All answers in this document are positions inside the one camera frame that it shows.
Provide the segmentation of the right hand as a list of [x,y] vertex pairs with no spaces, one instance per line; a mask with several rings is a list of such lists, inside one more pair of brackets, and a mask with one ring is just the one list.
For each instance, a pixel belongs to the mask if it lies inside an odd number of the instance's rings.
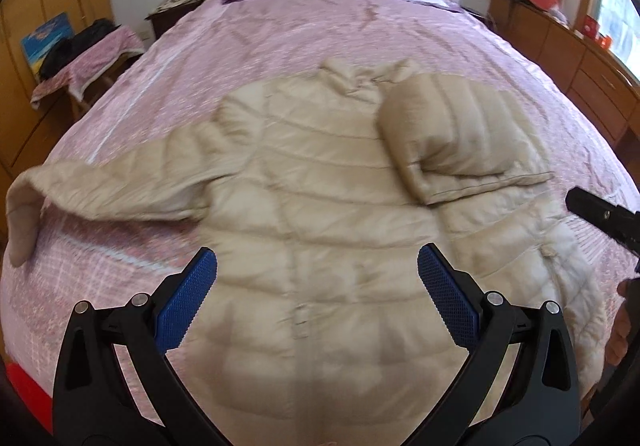
[[617,294],[623,299],[617,310],[608,342],[605,344],[604,360],[610,366],[618,366],[628,351],[627,338],[631,330],[631,322],[627,310],[628,290],[631,279],[622,281],[617,286]]

